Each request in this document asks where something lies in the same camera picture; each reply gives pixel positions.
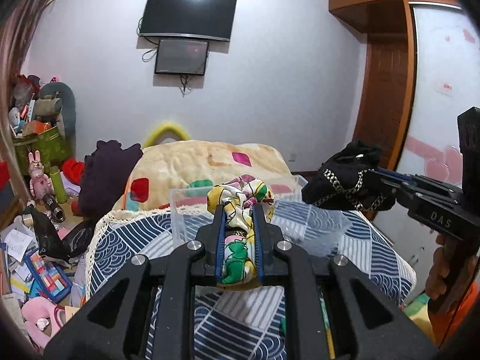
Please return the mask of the person's right hand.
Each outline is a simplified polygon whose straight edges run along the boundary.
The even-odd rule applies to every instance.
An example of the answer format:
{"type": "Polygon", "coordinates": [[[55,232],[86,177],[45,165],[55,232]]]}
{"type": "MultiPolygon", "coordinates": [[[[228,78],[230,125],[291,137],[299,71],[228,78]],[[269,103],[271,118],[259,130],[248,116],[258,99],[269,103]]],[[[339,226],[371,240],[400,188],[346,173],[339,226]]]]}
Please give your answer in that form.
{"type": "MultiPolygon", "coordinates": [[[[466,263],[455,286],[452,288],[458,291],[460,295],[470,287],[472,273],[476,265],[476,257],[471,257],[466,263]]],[[[433,266],[425,284],[425,292],[431,300],[438,299],[444,295],[448,289],[446,278],[450,273],[450,266],[445,256],[444,246],[441,244],[433,254],[433,266]]]]}

